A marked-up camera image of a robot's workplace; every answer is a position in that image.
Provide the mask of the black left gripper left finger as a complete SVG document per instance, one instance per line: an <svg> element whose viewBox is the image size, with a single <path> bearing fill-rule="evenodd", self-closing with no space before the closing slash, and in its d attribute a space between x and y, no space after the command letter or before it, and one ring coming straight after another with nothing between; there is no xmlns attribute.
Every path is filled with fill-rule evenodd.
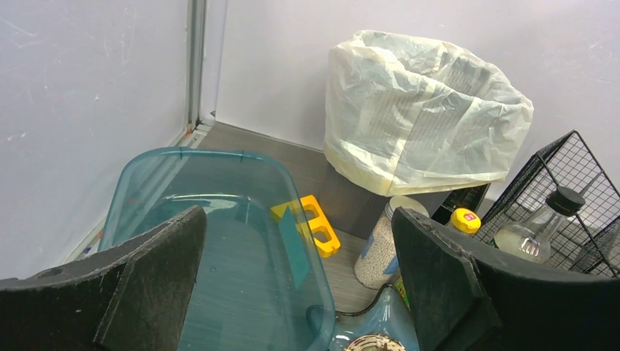
<svg viewBox="0 0 620 351"><path fill-rule="evenodd" d="M122 244L1 281L3 350L175 350L207 231L192 206Z"/></svg>

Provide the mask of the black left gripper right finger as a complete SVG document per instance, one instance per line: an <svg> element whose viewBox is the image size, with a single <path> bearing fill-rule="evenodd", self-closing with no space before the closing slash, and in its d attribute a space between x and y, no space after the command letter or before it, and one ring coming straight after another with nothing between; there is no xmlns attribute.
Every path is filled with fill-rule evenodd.
<svg viewBox="0 0 620 351"><path fill-rule="evenodd" d="M393 235L422 350L617 350L619 280L531 263L414 211Z"/></svg>

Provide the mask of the yellow cap sauce bottle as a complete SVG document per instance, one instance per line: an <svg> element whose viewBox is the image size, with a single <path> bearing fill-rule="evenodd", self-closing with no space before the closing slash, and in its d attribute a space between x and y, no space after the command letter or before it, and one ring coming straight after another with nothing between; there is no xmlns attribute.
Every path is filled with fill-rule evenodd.
<svg viewBox="0 0 620 351"><path fill-rule="evenodd" d="M482 221L474 211L467 208L456 208L445 226L473 237L481 228Z"/></svg>

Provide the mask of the glass jar white beads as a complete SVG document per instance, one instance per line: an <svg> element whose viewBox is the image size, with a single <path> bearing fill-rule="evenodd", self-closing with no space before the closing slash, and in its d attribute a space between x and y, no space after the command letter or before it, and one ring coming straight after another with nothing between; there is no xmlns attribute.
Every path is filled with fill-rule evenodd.
<svg viewBox="0 0 620 351"><path fill-rule="evenodd" d="M392 231L393 215L399 207L428 216L426 207L411 197L398 195L389 199L354 264L355 277L364 287L378 290L399 269Z"/></svg>

